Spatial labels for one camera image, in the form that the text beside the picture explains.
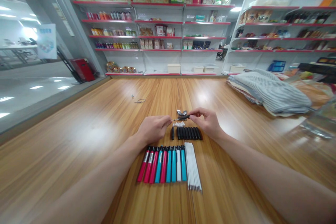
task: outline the person's right hand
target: person's right hand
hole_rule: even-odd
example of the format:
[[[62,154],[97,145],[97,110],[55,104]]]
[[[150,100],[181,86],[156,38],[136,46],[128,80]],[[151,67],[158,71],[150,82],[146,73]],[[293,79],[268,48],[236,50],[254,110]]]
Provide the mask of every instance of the person's right hand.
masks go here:
[[[219,140],[226,135],[218,123],[215,111],[199,107],[190,111],[188,114],[191,115],[189,119],[198,124],[213,140]]]

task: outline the hand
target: hand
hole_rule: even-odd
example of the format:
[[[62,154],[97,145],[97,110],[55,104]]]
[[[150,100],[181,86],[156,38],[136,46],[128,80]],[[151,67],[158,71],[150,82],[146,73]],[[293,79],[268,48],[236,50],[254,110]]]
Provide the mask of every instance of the hand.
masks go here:
[[[218,140],[226,135],[219,126],[215,111],[200,107],[190,111],[188,114],[191,115],[189,119],[198,124],[201,129],[213,140]]]
[[[145,145],[152,144],[164,137],[167,127],[172,123],[170,115],[146,117],[135,136]]]

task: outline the red box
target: red box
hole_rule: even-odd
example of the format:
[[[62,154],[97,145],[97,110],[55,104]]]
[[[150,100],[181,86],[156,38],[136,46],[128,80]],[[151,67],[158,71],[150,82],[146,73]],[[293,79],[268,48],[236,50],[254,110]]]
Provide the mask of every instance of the red box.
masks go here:
[[[90,65],[85,59],[69,60],[82,80],[93,81],[95,79]]]

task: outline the stack of fabric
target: stack of fabric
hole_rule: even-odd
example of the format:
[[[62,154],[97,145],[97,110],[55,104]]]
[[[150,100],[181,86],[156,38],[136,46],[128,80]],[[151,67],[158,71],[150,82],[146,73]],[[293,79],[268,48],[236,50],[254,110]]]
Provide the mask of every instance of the stack of fabric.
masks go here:
[[[249,101],[263,105],[274,116],[304,114],[312,105],[300,90],[265,70],[255,69],[252,72],[230,76],[227,83]]]

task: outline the blue basket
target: blue basket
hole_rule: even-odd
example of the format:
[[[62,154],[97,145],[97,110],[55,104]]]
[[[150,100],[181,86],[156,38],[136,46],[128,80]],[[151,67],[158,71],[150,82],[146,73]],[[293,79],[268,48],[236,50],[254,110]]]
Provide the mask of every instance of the blue basket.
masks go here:
[[[268,67],[271,72],[282,72],[285,69],[286,61],[273,61]]]

